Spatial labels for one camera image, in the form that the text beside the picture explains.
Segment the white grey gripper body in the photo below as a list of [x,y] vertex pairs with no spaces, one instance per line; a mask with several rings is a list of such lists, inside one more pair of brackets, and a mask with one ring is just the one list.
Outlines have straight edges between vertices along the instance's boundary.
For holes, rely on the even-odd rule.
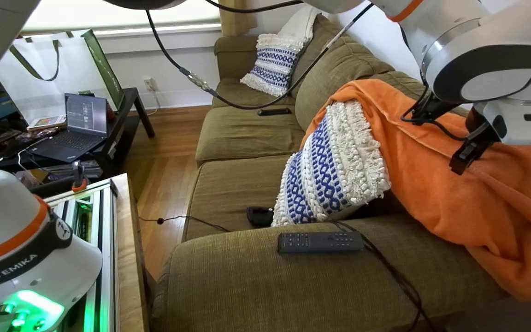
[[504,97],[476,103],[473,110],[500,141],[511,145],[531,143],[531,99]]

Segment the aluminium robot base table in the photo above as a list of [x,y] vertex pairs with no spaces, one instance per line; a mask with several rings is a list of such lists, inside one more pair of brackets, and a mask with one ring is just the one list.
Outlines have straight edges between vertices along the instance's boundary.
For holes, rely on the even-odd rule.
[[102,250],[102,272],[54,332],[148,332],[146,281],[135,202],[126,173],[47,202]]

